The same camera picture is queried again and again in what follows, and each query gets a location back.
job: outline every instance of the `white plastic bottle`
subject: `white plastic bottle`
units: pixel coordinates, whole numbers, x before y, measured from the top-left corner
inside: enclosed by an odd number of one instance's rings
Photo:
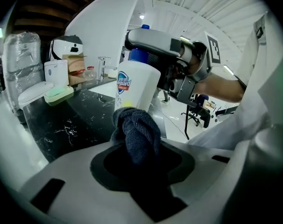
[[[138,62],[124,61],[119,64],[114,110],[135,107],[148,111],[160,78],[160,71]]]

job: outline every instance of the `robotic arm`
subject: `robotic arm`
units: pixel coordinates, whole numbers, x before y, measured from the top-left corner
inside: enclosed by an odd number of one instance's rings
[[[161,31],[137,28],[127,32],[127,49],[142,49],[149,53],[147,64],[160,71],[158,87],[169,92],[179,102],[194,106],[191,95],[195,84],[205,79],[212,67],[209,49],[202,42],[185,42]],[[190,73],[190,60],[200,60],[196,72]]]

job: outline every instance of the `black marble countertop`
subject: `black marble countertop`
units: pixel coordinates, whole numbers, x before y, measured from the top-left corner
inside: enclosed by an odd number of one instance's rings
[[[114,98],[88,89],[115,81],[104,78],[79,84],[74,96],[56,105],[40,98],[23,108],[28,127],[45,158],[104,143],[114,131]]]

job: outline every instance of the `faucet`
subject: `faucet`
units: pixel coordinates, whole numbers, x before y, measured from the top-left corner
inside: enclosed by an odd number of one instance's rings
[[[104,79],[104,70],[112,69],[117,70],[117,66],[110,66],[110,57],[99,56],[98,57],[98,72],[97,72],[97,80],[102,81]]]

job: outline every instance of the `bottle label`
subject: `bottle label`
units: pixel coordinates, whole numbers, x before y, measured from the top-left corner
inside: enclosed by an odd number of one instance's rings
[[[126,75],[126,73],[123,71],[119,71],[117,81],[118,93],[121,94],[124,91],[128,91],[130,84],[131,80],[129,80],[129,77]]]

